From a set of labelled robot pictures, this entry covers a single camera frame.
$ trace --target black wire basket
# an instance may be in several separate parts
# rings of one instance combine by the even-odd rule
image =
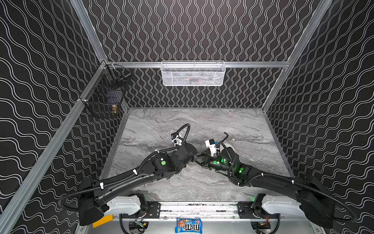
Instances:
[[[95,118],[122,118],[122,101],[131,72],[125,69],[121,76],[115,76],[112,70],[105,69],[84,103]]]

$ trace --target wall panel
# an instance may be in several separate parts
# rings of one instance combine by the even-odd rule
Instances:
[[[294,174],[316,176],[356,212],[331,234],[374,230],[373,15],[372,0],[334,0],[268,111]]]
[[[286,61],[319,0],[83,0],[110,61]]]
[[[281,68],[226,69],[222,86],[164,86],[160,69],[135,69],[125,98],[131,107],[261,108],[280,72]]]
[[[63,210],[57,201],[77,191],[84,178],[99,179],[121,118],[97,119],[83,111],[12,233],[74,233],[77,212]],[[77,199],[68,199],[68,204],[77,206]]]
[[[99,62],[68,0],[0,0],[0,214]]]

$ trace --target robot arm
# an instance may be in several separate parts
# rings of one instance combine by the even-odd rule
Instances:
[[[196,158],[197,150],[191,144],[185,143],[172,153],[156,153],[150,157],[144,166],[134,168],[109,179],[92,181],[87,178],[80,189],[97,188],[90,193],[81,194],[78,199],[80,225],[92,224],[104,216],[109,209],[107,203],[121,193],[130,191],[140,185],[169,179],[182,170],[185,165]]]
[[[254,186],[286,195],[300,202],[300,209],[304,211],[305,216],[321,227],[332,228],[333,221],[356,221],[356,216],[352,210],[345,203],[336,199],[316,177],[291,178],[261,171],[240,162],[239,155],[231,145],[217,142],[215,149],[212,149],[211,143],[214,140],[211,139],[209,142],[209,144],[207,143],[210,146],[209,150],[199,155],[203,156],[202,162],[196,161],[203,168],[214,169],[215,172],[227,176],[237,186]],[[261,204],[262,199],[260,198],[261,196],[258,196],[256,200]],[[336,203],[346,208],[351,213],[352,218],[334,217]],[[257,207],[257,210],[256,208],[253,209],[253,212],[257,214],[264,211],[261,205]]]
[[[187,131],[182,138],[180,131],[186,127]],[[186,143],[189,129],[190,125],[185,124],[178,131],[172,133],[174,147],[151,153],[138,167],[132,170],[104,180],[84,179],[80,184],[79,191],[67,194],[59,199],[59,206],[69,211],[79,212],[81,226],[92,224],[100,220],[104,213],[114,212],[113,209],[118,212],[117,208],[110,207],[108,204],[110,205],[109,202],[119,194],[146,183],[163,178],[168,179],[179,173],[186,164],[195,161],[203,168],[214,169],[216,172],[227,176],[237,186],[265,188],[294,199],[297,205],[294,210],[298,213],[303,211],[310,221],[321,227],[331,228],[333,221],[355,222],[356,216],[350,208],[331,195],[315,177],[290,178],[261,171],[241,163],[239,155],[229,144],[214,142],[213,139],[209,140],[206,144],[209,149],[198,155],[203,157],[201,163],[198,162],[196,148]],[[64,204],[66,198],[73,196],[78,196],[78,207],[70,207]],[[146,214],[148,206],[144,196],[137,194],[126,199],[131,206],[123,206],[120,213],[134,215],[135,218]],[[259,194],[248,213],[256,214],[255,217],[264,217],[277,210],[269,209],[266,202],[266,195]],[[334,217],[335,203],[346,208],[352,214],[352,218],[340,219]]]

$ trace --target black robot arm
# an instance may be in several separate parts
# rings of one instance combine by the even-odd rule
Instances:
[[[253,166],[240,162],[239,155],[235,153],[232,147],[226,147],[222,142],[216,145],[216,153],[212,157],[209,151],[202,155],[202,162],[196,161],[202,167],[214,169],[215,172],[223,174],[235,185],[253,186],[265,188],[301,203],[301,210],[305,216],[313,223],[331,228],[333,221],[355,222],[356,215],[342,201],[335,198],[330,191],[314,176],[305,178],[291,178],[280,176],[259,170]],[[346,208],[352,215],[350,219],[334,217],[335,204]]]
[[[182,138],[180,131],[184,128],[187,129]],[[196,160],[196,148],[186,143],[189,130],[190,124],[183,125],[171,134],[174,147],[151,153],[134,169],[108,179],[96,181],[90,177],[84,179],[79,191],[62,196],[58,200],[59,206],[79,212],[79,224],[82,226],[98,221],[109,209],[107,203],[114,197],[145,183],[168,179],[179,173],[187,163]],[[65,204],[68,197],[75,196],[78,196],[78,207]]]

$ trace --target white wire basket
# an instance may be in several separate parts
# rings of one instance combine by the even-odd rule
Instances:
[[[221,86],[225,77],[224,61],[162,61],[165,86]]]

